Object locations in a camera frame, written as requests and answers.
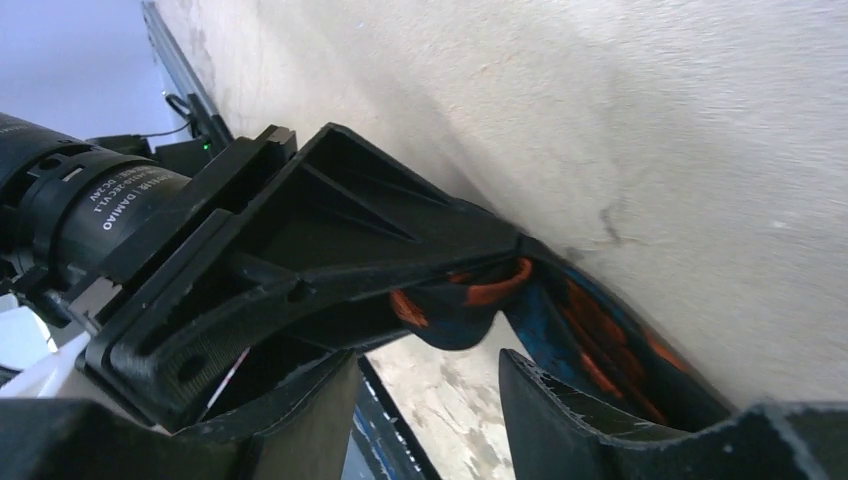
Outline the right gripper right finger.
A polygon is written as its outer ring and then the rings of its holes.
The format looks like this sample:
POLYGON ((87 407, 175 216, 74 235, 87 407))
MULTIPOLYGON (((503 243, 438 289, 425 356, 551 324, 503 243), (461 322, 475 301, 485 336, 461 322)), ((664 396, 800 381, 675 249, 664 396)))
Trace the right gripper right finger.
POLYGON ((847 406, 756 404, 689 433, 583 393, 514 350, 499 389, 519 479, 844 479, 847 406))

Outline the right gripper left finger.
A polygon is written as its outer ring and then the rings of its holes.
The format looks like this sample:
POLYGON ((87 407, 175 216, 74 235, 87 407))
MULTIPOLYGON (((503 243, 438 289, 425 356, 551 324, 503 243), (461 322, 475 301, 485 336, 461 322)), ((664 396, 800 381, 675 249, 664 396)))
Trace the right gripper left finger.
POLYGON ((359 368, 336 352, 267 394, 175 435, 91 400, 1 403, 4 479, 338 479, 359 368))

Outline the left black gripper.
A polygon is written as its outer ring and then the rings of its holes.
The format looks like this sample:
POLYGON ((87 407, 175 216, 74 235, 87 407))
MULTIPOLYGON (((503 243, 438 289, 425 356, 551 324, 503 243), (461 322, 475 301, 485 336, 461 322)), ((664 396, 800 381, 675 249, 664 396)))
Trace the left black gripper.
POLYGON ((207 420, 409 334, 392 311, 322 310, 504 260, 519 236, 347 127, 297 149, 271 125, 193 177, 126 161, 86 184, 62 218, 62 314, 96 331, 84 361, 117 397, 179 429, 244 350, 207 420))

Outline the dark orange floral tie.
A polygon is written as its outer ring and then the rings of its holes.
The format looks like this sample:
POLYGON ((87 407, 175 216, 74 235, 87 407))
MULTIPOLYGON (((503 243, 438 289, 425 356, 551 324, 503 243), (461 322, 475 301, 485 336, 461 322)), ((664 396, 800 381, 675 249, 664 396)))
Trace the dark orange floral tie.
POLYGON ((509 258, 395 290, 390 303, 411 332, 448 351, 479 344, 502 313, 540 369, 654 423, 698 431, 730 415, 632 311, 563 262, 509 258))

